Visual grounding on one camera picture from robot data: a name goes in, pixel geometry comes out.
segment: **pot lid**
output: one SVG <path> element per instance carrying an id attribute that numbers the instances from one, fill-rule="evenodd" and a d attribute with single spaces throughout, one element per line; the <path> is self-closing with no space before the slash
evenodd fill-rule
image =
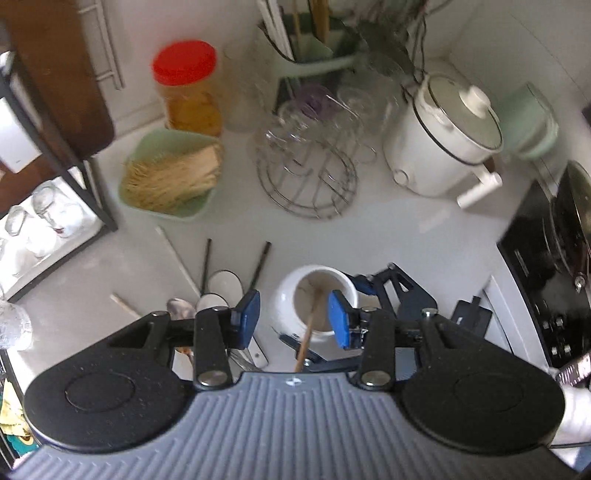
<path id="1" fill-rule="evenodd" d="M 566 174 L 569 176 L 574 206 L 587 247 L 589 247 L 591 245 L 591 177 L 580 163 L 572 160 L 566 165 Z"/>
<path id="2" fill-rule="evenodd" d="M 427 82 L 434 106 L 440 108 L 450 121 L 470 140 L 487 150 L 498 151 L 503 137 L 491 102 L 486 94 L 472 85 L 465 88 L 443 75 L 434 75 Z"/>

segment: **green plastic bowl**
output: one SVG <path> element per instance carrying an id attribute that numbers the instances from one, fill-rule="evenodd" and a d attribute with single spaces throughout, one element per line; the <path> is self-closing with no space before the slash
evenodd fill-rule
<path id="1" fill-rule="evenodd" d="M 146 158 L 153 158 L 154 161 L 158 161 L 159 158 L 164 156 L 163 154 L 184 155 L 202 150 L 208 145 L 215 143 L 219 143 L 219 139 L 216 137 L 181 130 L 159 128 L 142 138 L 135 151 L 127 159 L 127 162 L 145 160 Z M 215 188 L 212 188 L 207 193 L 183 203 L 174 213 L 161 213 L 130 205 L 125 197 L 122 183 L 119 184 L 119 199 L 125 206 L 133 210 L 139 210 L 140 212 L 151 213 L 160 218 L 182 220 L 185 222 L 191 221 L 203 213 L 203 210 L 211 201 L 214 192 Z"/>

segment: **white rice cooker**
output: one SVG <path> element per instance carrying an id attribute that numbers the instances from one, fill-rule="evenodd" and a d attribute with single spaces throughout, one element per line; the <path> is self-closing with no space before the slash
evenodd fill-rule
<path id="1" fill-rule="evenodd" d="M 457 198 L 467 207 L 502 185 L 499 174 L 483 165 L 502 146 L 499 121 L 485 93 L 438 74 L 425 78 L 386 134 L 384 155 L 396 183 L 427 197 L 475 174 L 479 184 Z"/>

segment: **wire cup rack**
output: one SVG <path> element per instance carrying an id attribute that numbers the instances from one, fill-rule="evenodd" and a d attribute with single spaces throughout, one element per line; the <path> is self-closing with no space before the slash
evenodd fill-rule
<path id="1" fill-rule="evenodd" d="M 281 208 L 328 220 L 355 198 L 356 163 L 371 163 L 377 153 L 360 141 L 358 114 L 330 95 L 322 102 L 314 111 L 297 100 L 281 105 L 258 138 L 256 166 L 262 188 Z"/>

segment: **purple item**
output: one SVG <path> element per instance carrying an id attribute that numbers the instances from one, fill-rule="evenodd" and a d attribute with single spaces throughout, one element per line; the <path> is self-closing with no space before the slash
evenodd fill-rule
<path id="1" fill-rule="evenodd" d="M 295 104 L 301 112 L 314 120 L 324 121 L 335 114 L 330 90 L 319 83 L 306 83 L 295 94 Z"/>

